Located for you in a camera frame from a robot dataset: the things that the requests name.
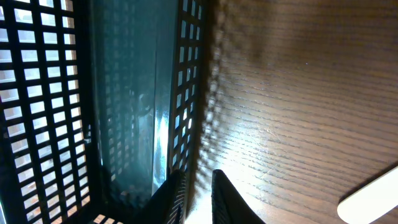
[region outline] brown wood grain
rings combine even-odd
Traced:
[[[339,201],[398,165],[398,2],[209,9],[187,223],[211,223],[214,169],[266,223],[344,223]]]

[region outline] white object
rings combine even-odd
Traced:
[[[337,214],[349,224],[368,224],[398,206],[398,167],[343,200]]]

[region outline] wooden surface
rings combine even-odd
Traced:
[[[266,223],[343,223],[398,162],[397,1],[211,2],[187,223],[211,223],[214,169]]]

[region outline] wooden table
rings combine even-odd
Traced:
[[[344,223],[339,201],[398,165],[397,1],[211,4],[187,223],[211,223],[214,169],[266,223]]]

